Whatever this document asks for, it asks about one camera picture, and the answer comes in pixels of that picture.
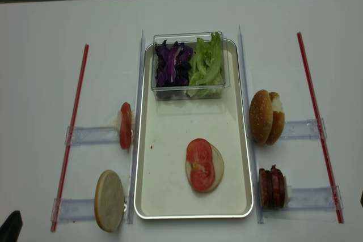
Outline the sausage patty slice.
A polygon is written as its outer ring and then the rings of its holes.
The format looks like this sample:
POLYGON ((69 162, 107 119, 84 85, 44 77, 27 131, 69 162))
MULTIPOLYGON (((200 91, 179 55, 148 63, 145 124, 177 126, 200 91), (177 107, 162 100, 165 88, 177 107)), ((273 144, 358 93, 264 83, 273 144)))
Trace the sausage patty slice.
POLYGON ((280 207, 280 184, 276 166, 271 167, 272 185, 273 185, 273 207, 275 209, 280 207))

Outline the upper tomato slice on bun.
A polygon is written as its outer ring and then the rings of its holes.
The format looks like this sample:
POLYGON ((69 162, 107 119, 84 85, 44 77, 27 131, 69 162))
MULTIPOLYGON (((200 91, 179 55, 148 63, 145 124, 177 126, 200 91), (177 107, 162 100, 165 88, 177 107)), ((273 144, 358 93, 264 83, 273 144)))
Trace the upper tomato slice on bun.
POLYGON ((187 146, 186 161, 193 168, 202 165, 202 163, 212 162, 212 148, 210 143, 202 138, 192 140, 187 146))

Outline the white pusher block tomato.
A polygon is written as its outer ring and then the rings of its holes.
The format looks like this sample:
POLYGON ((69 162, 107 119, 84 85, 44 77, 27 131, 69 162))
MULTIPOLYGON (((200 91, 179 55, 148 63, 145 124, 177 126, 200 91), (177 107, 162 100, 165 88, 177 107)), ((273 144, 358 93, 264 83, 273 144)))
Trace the white pusher block tomato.
POLYGON ((122 118, 123 118, 122 112, 121 111, 118 111, 117 112, 117 118, 116 118, 116 125, 115 125, 115 128, 116 128, 118 134, 120 134, 120 128, 121 128, 122 118))

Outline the rear sausage slices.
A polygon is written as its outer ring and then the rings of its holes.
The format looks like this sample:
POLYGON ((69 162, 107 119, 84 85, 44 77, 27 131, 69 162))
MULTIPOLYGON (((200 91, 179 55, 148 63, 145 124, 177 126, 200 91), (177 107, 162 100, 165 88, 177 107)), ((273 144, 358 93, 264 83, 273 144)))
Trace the rear sausage slices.
POLYGON ((279 207, 283 208, 284 207, 284 202, 285 202, 285 181, 284 181, 283 174, 279 169, 277 169, 277 174, 278 174, 279 192, 280 192, 279 207))

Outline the clear plastic salad container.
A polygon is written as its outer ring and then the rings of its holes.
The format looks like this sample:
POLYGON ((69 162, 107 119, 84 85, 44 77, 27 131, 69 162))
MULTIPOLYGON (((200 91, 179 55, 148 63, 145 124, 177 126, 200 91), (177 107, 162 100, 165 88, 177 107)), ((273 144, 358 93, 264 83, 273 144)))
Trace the clear plastic salad container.
POLYGON ((159 100, 219 98, 230 85, 222 32, 155 35, 150 87, 159 100))

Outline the sesame bun top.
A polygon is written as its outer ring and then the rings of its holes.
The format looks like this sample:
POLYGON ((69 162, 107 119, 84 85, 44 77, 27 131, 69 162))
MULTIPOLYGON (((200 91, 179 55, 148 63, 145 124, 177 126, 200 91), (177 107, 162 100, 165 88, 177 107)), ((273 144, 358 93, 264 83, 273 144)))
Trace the sesame bun top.
POLYGON ((272 102, 267 90, 259 90, 252 98, 249 122, 256 143, 266 143, 273 124, 272 102))

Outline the white pusher block bun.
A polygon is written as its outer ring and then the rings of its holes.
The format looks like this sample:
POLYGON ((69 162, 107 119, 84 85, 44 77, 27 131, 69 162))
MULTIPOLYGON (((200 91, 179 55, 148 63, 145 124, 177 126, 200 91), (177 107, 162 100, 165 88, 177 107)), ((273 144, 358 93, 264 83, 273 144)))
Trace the white pusher block bun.
POLYGON ((279 97, 275 97, 272 99, 272 110, 274 112, 284 113, 282 102, 279 97))

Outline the clear holder upper left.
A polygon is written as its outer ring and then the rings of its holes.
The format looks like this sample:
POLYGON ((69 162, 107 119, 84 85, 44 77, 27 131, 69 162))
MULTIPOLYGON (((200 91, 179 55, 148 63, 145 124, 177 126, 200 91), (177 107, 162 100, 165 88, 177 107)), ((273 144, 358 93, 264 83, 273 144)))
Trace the clear holder upper left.
POLYGON ((118 144, 119 134, 115 127, 79 127, 69 126, 66 132, 65 145, 100 145, 118 144))

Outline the left red strip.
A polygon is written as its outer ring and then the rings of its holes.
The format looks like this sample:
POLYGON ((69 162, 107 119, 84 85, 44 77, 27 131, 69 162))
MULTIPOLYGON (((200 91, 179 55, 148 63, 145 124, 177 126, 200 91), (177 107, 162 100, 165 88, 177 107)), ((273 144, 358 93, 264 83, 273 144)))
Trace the left red strip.
POLYGON ((79 99, 80 99, 81 90, 82 90, 83 77, 84 77, 85 69, 86 69, 88 50, 89 50, 89 45, 86 44, 85 48, 84 48, 84 52, 83 52, 83 57, 82 57, 82 64, 81 64, 81 69, 80 69, 80 73, 79 73, 78 85, 77 85, 77 90, 76 90, 76 94, 75 94, 70 125, 69 125, 69 129, 68 129, 68 133, 67 133, 66 138, 65 138, 64 159, 63 159, 63 164, 62 164, 60 181, 59 181, 59 185, 58 185, 57 196, 56 196, 56 199, 55 199, 55 205, 53 205, 54 212, 52 212, 52 219, 51 219, 52 225, 51 225, 50 231, 52 233, 54 233, 56 231, 56 227, 57 227, 57 217, 58 217, 58 213, 59 213, 59 205, 60 205, 60 201, 61 201, 61 198, 62 198, 62 192, 63 192, 63 188, 64 188, 67 164, 68 164, 69 154, 70 154, 70 141, 71 141, 72 136, 73 136, 75 121, 76 121, 76 118, 77 118, 78 104, 79 104, 79 99))

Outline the red strip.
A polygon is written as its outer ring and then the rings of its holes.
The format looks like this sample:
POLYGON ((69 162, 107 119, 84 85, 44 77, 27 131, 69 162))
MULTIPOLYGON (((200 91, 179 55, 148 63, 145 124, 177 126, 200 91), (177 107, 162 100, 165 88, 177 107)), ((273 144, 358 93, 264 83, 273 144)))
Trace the red strip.
POLYGON ((313 80, 312 80, 311 73, 310 73, 309 63, 307 60, 305 46, 303 43, 302 34, 300 32, 297 33, 297 40, 298 40, 299 49, 300 49, 301 57, 302 57, 302 62, 303 62, 303 66, 304 66, 304 70, 305 70, 305 74, 306 74, 307 84, 309 87, 309 93, 310 93, 311 101, 313 104, 315 119, 316 119, 316 123, 317 123, 317 127, 318 127, 323 155, 324 155, 324 161, 325 161, 328 179, 329 179, 330 187, 331 187, 331 191, 332 191, 332 197, 333 197, 334 204, 336 207, 335 210, 336 210, 337 221, 339 224, 343 224, 344 223, 343 209, 342 209, 342 205, 341 205, 341 202, 339 199, 340 195, 338 193, 338 189, 337 189, 337 185, 335 182, 334 173, 333 173, 332 165, 331 165, 331 161, 330 161, 330 156, 329 156, 329 152, 328 152, 326 136, 325 136, 325 125, 323 125, 323 119, 320 116, 320 111, 319 111, 318 102, 317 102, 317 99, 315 96, 315 90, 314 90, 313 80))
POLYGON ((82 90, 83 77, 84 77, 85 69, 86 69, 88 50, 89 50, 89 45, 86 44, 85 48, 84 48, 84 52, 83 52, 83 57, 82 57, 82 64, 81 64, 81 69, 80 69, 80 73, 79 73, 78 85, 77 85, 77 90, 76 90, 76 94, 75 94, 70 125, 69 125, 69 129, 68 129, 68 133, 67 133, 66 138, 65 138, 64 159, 63 159, 63 164, 62 164, 60 181, 59 181, 59 185, 58 185, 57 196, 56 196, 56 199, 55 199, 55 205, 53 205, 54 212, 52 212, 52 219, 51 219, 52 225, 51 225, 50 231, 52 233, 54 233, 56 231, 56 227, 57 227, 57 217, 58 217, 58 213, 59 213, 59 205, 60 205, 60 201, 61 201, 61 198, 62 198, 62 192, 63 192, 63 188, 64 188, 67 164, 68 164, 69 154, 70 154, 70 141, 71 141, 72 136, 73 136, 75 121, 76 121, 76 118, 77 118, 78 104, 79 104, 79 99, 80 99, 81 90, 82 90))

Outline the upright white bun slice left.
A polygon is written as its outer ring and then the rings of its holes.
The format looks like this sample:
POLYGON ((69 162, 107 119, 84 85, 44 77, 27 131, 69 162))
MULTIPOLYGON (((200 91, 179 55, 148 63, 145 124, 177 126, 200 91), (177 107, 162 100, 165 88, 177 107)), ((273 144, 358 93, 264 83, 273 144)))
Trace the upright white bun slice left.
POLYGON ((98 226, 106 232, 116 232, 124 213, 124 190, 118 174, 110 169, 99 177, 94 198, 94 213, 98 226))

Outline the clear holder upper right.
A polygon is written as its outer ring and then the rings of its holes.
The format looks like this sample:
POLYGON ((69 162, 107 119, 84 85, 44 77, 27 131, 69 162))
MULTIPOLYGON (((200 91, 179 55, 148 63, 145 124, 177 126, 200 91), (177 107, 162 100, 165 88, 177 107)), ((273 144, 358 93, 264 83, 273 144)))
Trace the clear holder upper right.
POLYGON ((324 119, 286 121, 280 139, 326 139, 324 119))

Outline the right red strip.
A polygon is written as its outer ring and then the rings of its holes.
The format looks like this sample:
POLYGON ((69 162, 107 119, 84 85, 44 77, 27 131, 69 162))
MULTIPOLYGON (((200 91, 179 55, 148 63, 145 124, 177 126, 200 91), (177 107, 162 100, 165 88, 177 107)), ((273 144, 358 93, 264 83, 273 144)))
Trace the right red strip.
POLYGON ((334 173, 333 173, 332 165, 331 165, 331 161, 330 161, 330 156, 329 156, 329 152, 328 152, 326 136, 325 136, 325 125, 323 125, 323 119, 320 116, 320 111, 319 111, 318 102, 317 102, 317 99, 315 96, 315 90, 314 90, 313 80, 312 80, 311 73, 310 73, 309 63, 307 60, 305 46, 303 43, 302 34, 300 32, 297 33, 297 40, 298 40, 299 49, 300 49, 301 57, 302 57, 302 62, 303 62, 303 66, 304 66, 304 70, 305 70, 305 74, 306 74, 307 84, 309 87, 309 93, 310 93, 311 101, 313 104, 315 119, 316 119, 316 123, 317 123, 317 127, 318 127, 323 155, 324 155, 324 161, 325 161, 328 179, 329 179, 330 187, 331 187, 331 191, 332 191, 332 197, 333 197, 334 204, 336 207, 335 210, 336 210, 337 221, 339 224, 343 224, 344 223, 343 209, 342 209, 342 205, 341 205, 341 202, 339 199, 340 195, 338 193, 338 189, 337 189, 337 185, 335 182, 334 173))

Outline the clear holder lower left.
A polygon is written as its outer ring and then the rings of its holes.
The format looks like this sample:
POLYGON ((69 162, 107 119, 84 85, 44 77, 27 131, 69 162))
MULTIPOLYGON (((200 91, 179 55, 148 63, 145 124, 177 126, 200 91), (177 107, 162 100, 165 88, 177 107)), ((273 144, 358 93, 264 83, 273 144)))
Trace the clear holder lower left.
POLYGON ((55 198, 51 222, 80 222, 95 220, 94 199, 55 198))

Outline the right clear long rail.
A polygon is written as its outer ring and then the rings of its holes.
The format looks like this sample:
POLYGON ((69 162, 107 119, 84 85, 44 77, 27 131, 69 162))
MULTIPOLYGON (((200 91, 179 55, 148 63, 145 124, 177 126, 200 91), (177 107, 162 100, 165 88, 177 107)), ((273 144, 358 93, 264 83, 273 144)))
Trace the right clear long rail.
POLYGON ((258 184, 259 169, 258 169, 258 164, 256 163, 254 138, 251 133, 250 121, 249 121, 250 98, 249 98, 249 86, 248 86, 248 75, 247 75, 247 63, 244 54, 243 35, 240 27, 238 27, 238 53, 239 53, 240 83, 241 83, 242 100, 243 100, 243 113, 246 125, 246 137, 247 137, 247 146, 250 159, 250 169, 251 169, 252 187, 254 194, 254 203, 256 208, 256 217, 258 224, 264 224, 265 218, 261 206, 260 191, 258 184))

